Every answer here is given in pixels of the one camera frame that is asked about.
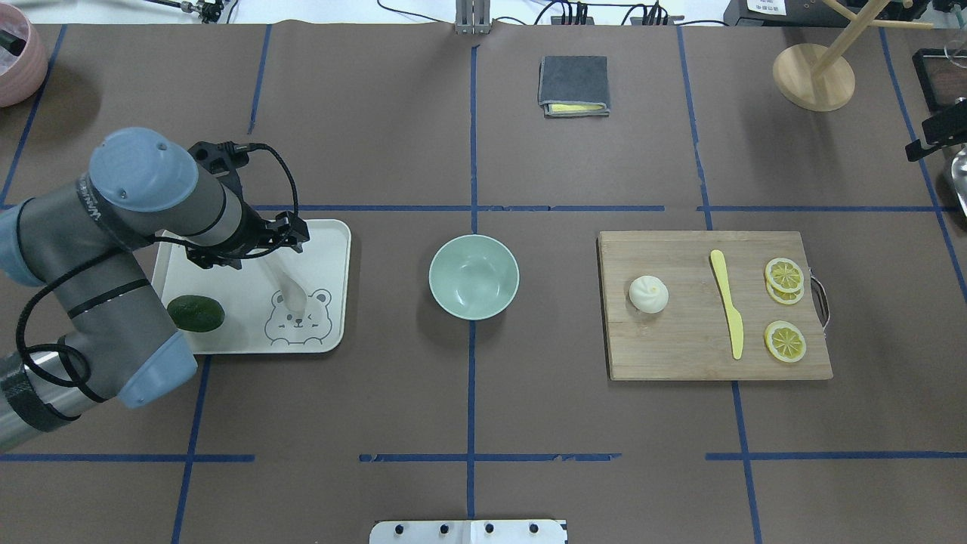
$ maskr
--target bear face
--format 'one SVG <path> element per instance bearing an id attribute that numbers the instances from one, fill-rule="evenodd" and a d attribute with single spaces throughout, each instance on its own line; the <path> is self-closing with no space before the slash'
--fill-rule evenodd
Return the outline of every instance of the bear face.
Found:
<path id="1" fill-rule="evenodd" d="M 308 296 L 306 311 L 301 317 L 292 315 L 285 306 L 282 291 L 272 295 L 272 315 L 265 322 L 265 336 L 274 344 L 284 341 L 288 345 L 306 344 L 318 341 L 333 331 L 333 321 L 329 317 L 329 302 L 333 296 L 326 289 L 317 289 Z"/>

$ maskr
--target pink bowl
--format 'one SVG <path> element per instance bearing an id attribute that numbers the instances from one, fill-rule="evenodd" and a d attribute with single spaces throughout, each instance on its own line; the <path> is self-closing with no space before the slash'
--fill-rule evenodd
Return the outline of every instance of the pink bowl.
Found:
<path id="1" fill-rule="evenodd" d="M 41 88 L 47 73 L 47 50 L 37 29 L 14 6 L 0 4 L 0 22 L 27 24 L 27 47 L 6 72 L 0 73 L 0 107 L 4 107 L 27 100 Z"/>

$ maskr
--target light blue joint cap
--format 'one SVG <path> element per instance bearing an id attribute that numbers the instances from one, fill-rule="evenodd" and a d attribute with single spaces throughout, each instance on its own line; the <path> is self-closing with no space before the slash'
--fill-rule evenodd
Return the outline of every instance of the light blue joint cap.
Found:
<path id="1" fill-rule="evenodd" d="M 128 408 L 143 407 L 188 381 L 197 369 L 188 339 L 177 331 L 137 369 L 118 398 Z"/>
<path id="2" fill-rule="evenodd" d="M 20 251 L 20 240 L 17 235 L 19 230 L 20 210 L 23 204 L 0 213 L 0 268 L 7 276 L 15 282 L 28 286 L 40 287 L 44 282 L 37 279 L 34 273 L 27 267 L 27 262 L 23 260 L 23 253 Z"/>
<path id="3" fill-rule="evenodd" d="M 150 129 L 121 129 L 91 155 L 91 182 L 110 203 L 132 212 L 179 204 L 198 183 L 198 165 L 185 148 Z"/>

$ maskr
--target green bowl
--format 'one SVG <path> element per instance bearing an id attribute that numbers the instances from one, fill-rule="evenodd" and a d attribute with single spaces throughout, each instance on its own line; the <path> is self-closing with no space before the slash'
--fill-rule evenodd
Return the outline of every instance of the green bowl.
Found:
<path id="1" fill-rule="evenodd" d="M 429 290 L 454 316 L 479 320 L 500 314 L 511 304 L 520 270 L 511 250 L 481 234 L 447 242 L 429 265 Z"/>

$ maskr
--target folded towel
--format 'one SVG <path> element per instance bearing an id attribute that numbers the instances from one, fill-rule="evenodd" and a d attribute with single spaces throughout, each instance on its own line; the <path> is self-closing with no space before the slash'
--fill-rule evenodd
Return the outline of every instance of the folded towel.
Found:
<path id="1" fill-rule="evenodd" d="M 607 115 L 607 57 L 546 56 L 541 60 L 538 104 L 548 117 Z"/>

